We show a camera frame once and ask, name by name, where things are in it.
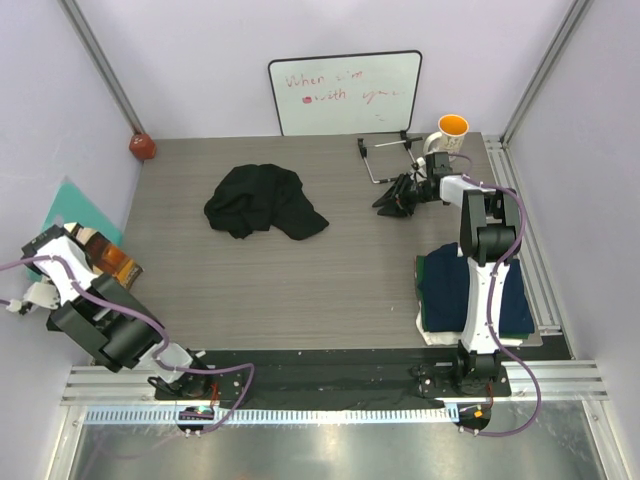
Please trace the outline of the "orange brown cover book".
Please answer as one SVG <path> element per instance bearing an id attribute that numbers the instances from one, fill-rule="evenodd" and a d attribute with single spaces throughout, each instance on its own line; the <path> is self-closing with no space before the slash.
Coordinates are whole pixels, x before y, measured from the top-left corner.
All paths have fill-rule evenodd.
<path id="1" fill-rule="evenodd" d="M 119 246 L 94 228 L 80 223 L 65 223 L 64 229 L 86 252 L 94 273 L 108 273 L 126 290 L 130 290 L 143 268 Z"/>

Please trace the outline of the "white mug orange inside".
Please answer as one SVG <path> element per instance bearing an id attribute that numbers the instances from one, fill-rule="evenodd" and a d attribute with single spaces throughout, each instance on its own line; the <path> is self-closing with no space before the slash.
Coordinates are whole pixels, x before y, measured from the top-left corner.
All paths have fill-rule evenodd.
<path id="1" fill-rule="evenodd" d="M 447 154 L 449 162 L 452 162 L 460 152 L 469 129 L 468 121 L 461 115 L 446 114 L 441 116 L 436 131 L 424 140 L 423 156 L 444 152 Z"/>

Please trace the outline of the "black t shirt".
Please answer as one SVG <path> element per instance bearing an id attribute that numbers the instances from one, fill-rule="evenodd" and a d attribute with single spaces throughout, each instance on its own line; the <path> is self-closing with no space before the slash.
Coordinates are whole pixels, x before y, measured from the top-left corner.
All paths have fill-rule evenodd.
<path id="1" fill-rule="evenodd" d="M 299 176 L 274 164 L 233 168 L 203 207 L 210 228 L 244 239 L 275 227 L 290 239 L 306 240 L 329 221 L 315 210 Z"/>

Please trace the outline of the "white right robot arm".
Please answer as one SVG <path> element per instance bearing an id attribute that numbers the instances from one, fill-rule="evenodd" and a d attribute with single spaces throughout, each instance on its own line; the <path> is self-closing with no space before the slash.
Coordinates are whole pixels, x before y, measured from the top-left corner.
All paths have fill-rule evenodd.
<path id="1" fill-rule="evenodd" d="M 455 173 L 446 152 L 416 160 L 372 207 L 380 216 L 405 218 L 418 204 L 436 201 L 460 208 L 458 250 L 468 268 L 467 311 L 452 366 L 425 369 L 422 382 L 434 381 L 442 393 L 481 395 L 503 381 L 501 360 L 510 354 L 499 335 L 502 296 L 527 215 L 514 190 Z"/>

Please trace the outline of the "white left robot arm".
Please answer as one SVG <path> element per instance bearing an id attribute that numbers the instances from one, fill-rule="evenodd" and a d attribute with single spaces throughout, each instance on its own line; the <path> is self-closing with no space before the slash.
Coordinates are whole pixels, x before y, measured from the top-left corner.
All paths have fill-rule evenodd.
<path id="1" fill-rule="evenodd" d="M 130 292 L 142 267 L 99 231 L 53 225 L 22 247 L 22 260 L 52 289 L 47 329 L 66 334 L 98 365 L 114 373 L 147 369 L 148 383 L 174 398 L 211 392 L 206 365 L 170 341 L 164 325 Z"/>

